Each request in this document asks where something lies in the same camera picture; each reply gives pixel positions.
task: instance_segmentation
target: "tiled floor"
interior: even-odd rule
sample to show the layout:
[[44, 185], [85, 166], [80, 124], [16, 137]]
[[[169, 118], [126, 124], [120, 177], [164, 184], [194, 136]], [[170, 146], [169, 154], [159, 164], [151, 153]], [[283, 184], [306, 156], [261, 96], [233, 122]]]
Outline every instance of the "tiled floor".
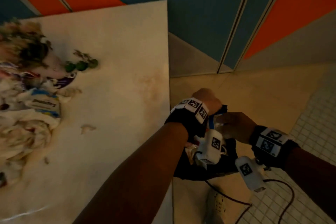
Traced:
[[[199, 88], [211, 88], [222, 103], [228, 105], [229, 111], [244, 112], [258, 124], [276, 127], [289, 133], [305, 110], [311, 94], [318, 88], [326, 69], [326, 65], [307, 65], [172, 78], [171, 106], [189, 97]], [[250, 146], [241, 143], [237, 144], [237, 154], [253, 157]], [[252, 196], [239, 174], [212, 179], [211, 183], [220, 186], [227, 195], [241, 201], [248, 201]], [[203, 223], [208, 185], [204, 182], [176, 178], [173, 181], [173, 191], [175, 224]], [[226, 201], [225, 204], [227, 223], [234, 223], [242, 206], [231, 201]], [[261, 208], [254, 214], [261, 218], [265, 210]]]
[[[304, 150], [336, 166], [336, 66], [330, 66], [290, 134]], [[273, 169], [267, 176], [286, 181], [295, 191], [293, 205], [283, 216], [284, 224], [335, 224], [284, 171]], [[255, 194], [255, 207], [239, 224], [277, 223], [289, 199], [288, 188], [270, 184], [265, 192]]]

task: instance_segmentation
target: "white device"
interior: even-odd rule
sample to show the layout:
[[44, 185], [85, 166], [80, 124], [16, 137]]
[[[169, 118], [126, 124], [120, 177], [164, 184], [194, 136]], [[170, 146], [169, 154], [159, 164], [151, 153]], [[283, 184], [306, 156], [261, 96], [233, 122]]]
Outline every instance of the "white device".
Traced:
[[263, 176], [258, 171], [257, 163], [255, 159], [250, 159], [247, 156], [242, 156], [236, 159], [234, 162], [239, 173], [241, 174], [246, 186], [255, 192], [261, 192], [265, 190], [265, 183]]
[[206, 165], [214, 165], [221, 158], [221, 147], [223, 144], [223, 136], [215, 129], [209, 129], [205, 133], [204, 138], [198, 138], [199, 146], [196, 153], [196, 158]]

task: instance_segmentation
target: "wristband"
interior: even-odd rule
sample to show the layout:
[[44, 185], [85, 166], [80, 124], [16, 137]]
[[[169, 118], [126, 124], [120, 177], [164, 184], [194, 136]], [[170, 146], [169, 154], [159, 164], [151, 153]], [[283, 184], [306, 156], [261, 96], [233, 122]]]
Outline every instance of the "wristband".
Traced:
[[291, 151], [300, 148], [287, 134], [264, 126], [255, 127], [250, 137], [250, 144], [254, 155], [264, 165], [282, 169]]
[[184, 99], [170, 111], [165, 124], [178, 122], [186, 128], [189, 138], [193, 138], [195, 135], [204, 137], [208, 123], [208, 112], [209, 109], [202, 101], [195, 98]]

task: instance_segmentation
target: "hand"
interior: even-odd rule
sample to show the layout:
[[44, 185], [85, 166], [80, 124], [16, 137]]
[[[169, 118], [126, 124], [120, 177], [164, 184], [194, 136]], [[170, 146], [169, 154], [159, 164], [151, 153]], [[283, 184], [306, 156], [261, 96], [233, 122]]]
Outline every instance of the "hand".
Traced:
[[208, 107], [208, 115], [214, 114], [222, 107], [221, 101], [215, 97], [215, 93], [211, 89], [200, 89], [192, 97], [201, 100]]
[[225, 139], [234, 138], [241, 143], [249, 144], [250, 137], [256, 127], [256, 123], [242, 112], [228, 112], [216, 121], [223, 123], [221, 133]]

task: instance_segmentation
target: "shoe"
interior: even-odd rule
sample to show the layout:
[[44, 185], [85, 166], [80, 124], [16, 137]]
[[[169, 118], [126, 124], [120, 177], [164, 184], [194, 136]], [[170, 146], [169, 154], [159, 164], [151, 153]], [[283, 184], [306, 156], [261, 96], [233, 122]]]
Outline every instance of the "shoe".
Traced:
[[210, 188], [204, 224], [225, 224], [223, 221], [225, 211], [224, 197]]

